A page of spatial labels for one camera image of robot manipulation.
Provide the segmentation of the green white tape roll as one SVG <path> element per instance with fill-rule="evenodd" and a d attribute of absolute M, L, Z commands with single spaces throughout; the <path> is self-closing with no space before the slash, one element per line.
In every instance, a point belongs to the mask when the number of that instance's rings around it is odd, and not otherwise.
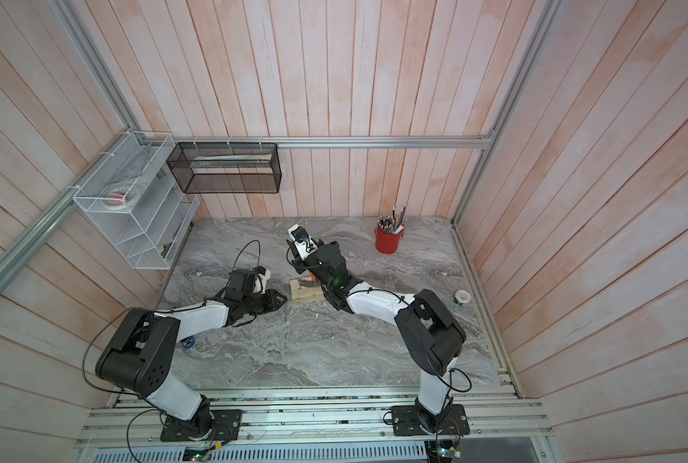
<path fill-rule="evenodd" d="M 453 301 L 460 307 L 465 307 L 472 302 L 472 295 L 464 289 L 459 289 L 453 295 Z"/>

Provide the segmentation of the aluminium frame rail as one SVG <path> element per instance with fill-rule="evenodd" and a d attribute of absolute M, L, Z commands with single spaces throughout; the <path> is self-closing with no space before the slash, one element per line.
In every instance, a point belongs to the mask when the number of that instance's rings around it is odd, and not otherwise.
<path fill-rule="evenodd" d="M 116 138 L 274 140 L 280 192 L 221 217 L 453 213 L 469 164 L 413 183 L 398 139 L 487 141 L 544 1 L 0 1 L 0 257 Z"/>

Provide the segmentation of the claw hammer orange black handle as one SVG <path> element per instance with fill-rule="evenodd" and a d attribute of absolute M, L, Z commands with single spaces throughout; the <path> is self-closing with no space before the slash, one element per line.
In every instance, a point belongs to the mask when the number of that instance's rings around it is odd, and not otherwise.
<path fill-rule="evenodd" d="M 300 287 L 319 287 L 319 282 L 312 276 L 307 275 L 305 278 L 300 278 L 298 280 Z"/>

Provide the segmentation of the roll of tape on shelf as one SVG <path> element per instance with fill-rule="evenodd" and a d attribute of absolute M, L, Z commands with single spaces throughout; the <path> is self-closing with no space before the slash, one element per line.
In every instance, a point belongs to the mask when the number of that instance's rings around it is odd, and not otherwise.
<path fill-rule="evenodd" d="M 103 210 L 131 210 L 139 202 L 141 196 L 139 186 L 123 184 L 112 187 L 98 203 Z"/>

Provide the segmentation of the pale wooden block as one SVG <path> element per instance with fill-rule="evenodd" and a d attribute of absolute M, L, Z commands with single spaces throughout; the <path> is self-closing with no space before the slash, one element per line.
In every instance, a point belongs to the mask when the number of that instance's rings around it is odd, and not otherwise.
<path fill-rule="evenodd" d="M 319 287 L 300 287 L 299 279 L 289 282 L 292 301 L 296 304 L 321 302 L 325 300 L 321 286 Z"/>

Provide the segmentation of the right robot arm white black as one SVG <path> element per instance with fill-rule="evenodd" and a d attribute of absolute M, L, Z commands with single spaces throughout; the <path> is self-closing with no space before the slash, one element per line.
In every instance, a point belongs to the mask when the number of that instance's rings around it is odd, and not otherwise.
<path fill-rule="evenodd" d="M 429 289 L 407 294 L 370 285 L 349 271 L 335 241 L 308 237 L 289 239 L 287 245 L 288 262 L 299 273 L 310 272 L 336 310 L 377 318 L 398 329 L 421 369 L 415 407 L 432 421 L 442 418 L 456 391 L 449 374 L 456 368 L 467 334 L 438 295 Z"/>

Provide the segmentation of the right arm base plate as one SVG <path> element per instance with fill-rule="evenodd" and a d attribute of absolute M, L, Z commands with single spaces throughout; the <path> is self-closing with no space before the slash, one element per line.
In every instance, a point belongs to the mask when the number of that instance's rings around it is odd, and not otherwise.
<path fill-rule="evenodd" d="M 396 436 L 450 435 L 462 437 L 470 434 L 465 408 L 448 404 L 438 415 L 430 414 L 420 405 L 398 405 L 390 408 L 393 433 Z"/>

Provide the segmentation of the red metal pencil bucket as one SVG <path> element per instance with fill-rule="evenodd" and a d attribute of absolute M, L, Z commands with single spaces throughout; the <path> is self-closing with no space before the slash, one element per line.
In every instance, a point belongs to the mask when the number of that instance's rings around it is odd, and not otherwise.
<path fill-rule="evenodd" d="M 384 255 L 394 254 L 399 247 L 400 239 L 403 237 L 403 226 L 398 227 L 393 233 L 386 233 L 380 228 L 375 231 L 375 247 L 378 252 Z"/>

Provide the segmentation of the bundle of pencils and pens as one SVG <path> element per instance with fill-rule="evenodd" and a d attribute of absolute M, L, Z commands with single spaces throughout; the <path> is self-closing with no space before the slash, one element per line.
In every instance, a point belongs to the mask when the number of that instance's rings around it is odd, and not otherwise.
<path fill-rule="evenodd" d="M 381 214 L 378 217 L 377 227 L 378 231 L 385 233 L 386 235 L 398 235 L 405 228 L 406 208 L 400 208 L 399 210 L 394 206 L 390 213 Z"/>

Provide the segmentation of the black mesh wall basket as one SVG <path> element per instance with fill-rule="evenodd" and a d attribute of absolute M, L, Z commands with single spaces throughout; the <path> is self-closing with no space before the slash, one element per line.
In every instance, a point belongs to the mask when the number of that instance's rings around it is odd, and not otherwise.
<path fill-rule="evenodd" d="M 275 144 L 181 142 L 167 159 L 188 194 L 277 194 L 282 168 Z"/>

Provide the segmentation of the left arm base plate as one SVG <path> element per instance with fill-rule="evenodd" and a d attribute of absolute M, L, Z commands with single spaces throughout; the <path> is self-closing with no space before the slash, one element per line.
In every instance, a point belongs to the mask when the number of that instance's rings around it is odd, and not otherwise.
<path fill-rule="evenodd" d="M 190 420 L 168 416 L 160 441 L 234 441 L 238 438 L 242 417 L 241 409 L 212 409 L 201 405 Z"/>

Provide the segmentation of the aluminium mounting rail bed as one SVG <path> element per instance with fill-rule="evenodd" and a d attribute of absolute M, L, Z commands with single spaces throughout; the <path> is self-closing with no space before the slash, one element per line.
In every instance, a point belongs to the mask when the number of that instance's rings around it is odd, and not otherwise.
<path fill-rule="evenodd" d="M 236 446 L 454 439 L 459 451 L 479 439 L 527 438 L 542 462 L 561 462 L 543 405 L 521 399 L 510 385 L 477 385 L 456 394 L 452 414 L 435 433 L 390 410 L 412 406 L 417 389 L 321 387 L 206 390 L 212 410 L 238 410 Z"/>

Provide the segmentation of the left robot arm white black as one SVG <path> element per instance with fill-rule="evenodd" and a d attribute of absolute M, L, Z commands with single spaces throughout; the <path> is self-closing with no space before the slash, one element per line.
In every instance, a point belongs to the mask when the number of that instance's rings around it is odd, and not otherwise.
<path fill-rule="evenodd" d="M 172 373 L 175 346 L 209 330 L 241 326 L 281 309 L 286 296 L 269 289 L 271 272 L 259 266 L 231 272 L 216 295 L 167 311 L 130 309 L 95 366 L 98 378 L 124 388 L 180 422 L 207 418 L 204 397 Z"/>

